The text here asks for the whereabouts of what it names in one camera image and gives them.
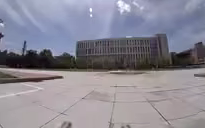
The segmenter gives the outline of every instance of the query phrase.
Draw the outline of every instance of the white cloud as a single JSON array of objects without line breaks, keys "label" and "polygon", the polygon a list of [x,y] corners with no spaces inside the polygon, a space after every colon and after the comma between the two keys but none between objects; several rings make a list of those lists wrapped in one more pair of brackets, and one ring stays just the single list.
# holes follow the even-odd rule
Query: white cloud
[{"label": "white cloud", "polygon": [[92,8],[89,8],[89,11],[90,11],[90,13],[92,13],[92,12],[93,12],[93,9],[92,9]]},{"label": "white cloud", "polygon": [[8,4],[7,0],[0,0],[0,9],[4,10],[15,23],[21,26],[25,25],[20,14]]},{"label": "white cloud", "polygon": [[22,2],[17,1],[21,10],[25,14],[25,16],[41,31],[45,32],[45,27],[42,25],[42,23],[38,22],[38,20],[32,15],[32,13],[29,11],[28,8],[26,8],[25,5],[23,5]]},{"label": "white cloud", "polygon": [[121,14],[125,12],[131,12],[131,6],[124,2],[123,0],[117,1],[118,10]]},{"label": "white cloud", "polygon": [[136,1],[133,1],[132,4],[135,5],[137,8],[140,8],[139,4]]}]

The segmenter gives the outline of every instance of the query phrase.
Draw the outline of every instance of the green tree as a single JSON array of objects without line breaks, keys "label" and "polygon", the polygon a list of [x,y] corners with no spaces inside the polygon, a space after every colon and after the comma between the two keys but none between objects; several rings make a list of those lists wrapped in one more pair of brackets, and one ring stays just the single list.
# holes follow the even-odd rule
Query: green tree
[{"label": "green tree", "polygon": [[24,66],[26,68],[38,68],[39,67],[39,56],[37,51],[28,50],[24,56]]},{"label": "green tree", "polygon": [[87,68],[87,61],[82,58],[76,58],[76,67],[80,69],[86,69]]},{"label": "green tree", "polygon": [[19,54],[10,52],[6,56],[6,65],[9,67],[20,68],[23,63],[23,58]]},{"label": "green tree", "polygon": [[62,55],[55,57],[56,68],[74,68],[75,65],[75,57],[69,53],[64,52]]},{"label": "green tree", "polygon": [[149,69],[149,68],[152,68],[152,65],[150,64],[148,59],[137,60],[136,69]]},{"label": "green tree", "polygon": [[53,65],[53,55],[51,50],[49,49],[43,49],[39,53],[39,64],[41,68],[51,68]]}]

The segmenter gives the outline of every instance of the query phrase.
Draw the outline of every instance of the distant building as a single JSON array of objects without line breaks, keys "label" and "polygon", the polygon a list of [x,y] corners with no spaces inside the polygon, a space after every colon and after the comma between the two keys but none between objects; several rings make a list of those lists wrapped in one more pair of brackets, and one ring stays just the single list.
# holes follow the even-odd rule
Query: distant building
[{"label": "distant building", "polygon": [[180,52],[176,56],[185,64],[203,64],[205,63],[205,45],[202,42],[196,43],[194,48]]},{"label": "distant building", "polygon": [[158,59],[170,59],[166,34],[153,37],[107,38],[82,40],[76,45],[77,58],[88,63],[100,60],[121,62],[125,68],[134,68],[137,62],[157,63]]}]

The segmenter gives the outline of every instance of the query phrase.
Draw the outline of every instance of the cloud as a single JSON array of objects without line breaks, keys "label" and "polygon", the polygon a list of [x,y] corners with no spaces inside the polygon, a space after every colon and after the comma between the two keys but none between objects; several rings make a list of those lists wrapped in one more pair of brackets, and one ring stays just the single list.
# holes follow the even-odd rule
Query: cloud
[{"label": "cloud", "polygon": [[9,3],[8,3],[8,1],[5,1],[5,0],[0,0],[0,10],[4,10],[6,13],[7,13],[7,15],[9,16],[9,17],[11,17],[11,19],[15,22],[15,23],[17,23],[17,24],[19,24],[19,25],[21,25],[21,26],[25,26],[25,22],[23,21],[23,19],[22,19],[22,17],[20,16],[20,14],[14,9],[14,8],[12,8],[10,5],[9,5]]},{"label": "cloud", "polygon": [[205,0],[0,0],[0,17],[5,40],[56,52],[75,51],[77,40],[127,35],[167,33],[173,51],[205,40]]},{"label": "cloud", "polygon": [[19,0],[17,1],[18,5],[20,6],[22,12],[24,15],[35,25],[41,32],[45,32],[45,28],[42,25],[42,23],[38,22],[37,19],[32,15],[32,13],[29,11],[29,9]]},{"label": "cloud", "polygon": [[131,6],[125,3],[123,0],[118,0],[117,6],[120,14],[123,14],[125,12],[131,12]]}]

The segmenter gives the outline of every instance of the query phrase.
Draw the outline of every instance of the tree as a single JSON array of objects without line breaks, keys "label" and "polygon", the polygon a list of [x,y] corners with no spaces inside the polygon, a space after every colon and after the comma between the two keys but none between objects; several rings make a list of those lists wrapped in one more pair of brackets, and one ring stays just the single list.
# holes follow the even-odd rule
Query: tree
[{"label": "tree", "polygon": [[24,66],[26,68],[37,68],[39,67],[39,57],[37,51],[28,50],[24,56]]},{"label": "tree", "polygon": [[87,61],[82,58],[76,58],[76,67],[80,69],[87,68]]},{"label": "tree", "polygon": [[10,52],[7,54],[5,65],[8,65],[9,67],[13,67],[13,68],[20,68],[22,67],[22,64],[23,64],[22,56],[14,52]]},{"label": "tree", "polygon": [[170,65],[170,61],[165,58],[159,58],[158,59],[158,67],[159,68],[165,68]]},{"label": "tree", "polygon": [[53,55],[51,50],[49,49],[43,49],[40,53],[39,53],[39,66],[41,68],[51,68],[53,65]]},{"label": "tree", "polygon": [[0,51],[0,65],[6,65],[7,50]]},{"label": "tree", "polygon": [[137,62],[136,62],[136,68],[137,68],[137,69],[149,69],[149,68],[152,68],[152,65],[150,64],[150,62],[148,61],[148,59],[137,60]]},{"label": "tree", "polygon": [[64,52],[62,55],[55,57],[54,66],[56,68],[74,68],[76,66],[75,57]]}]

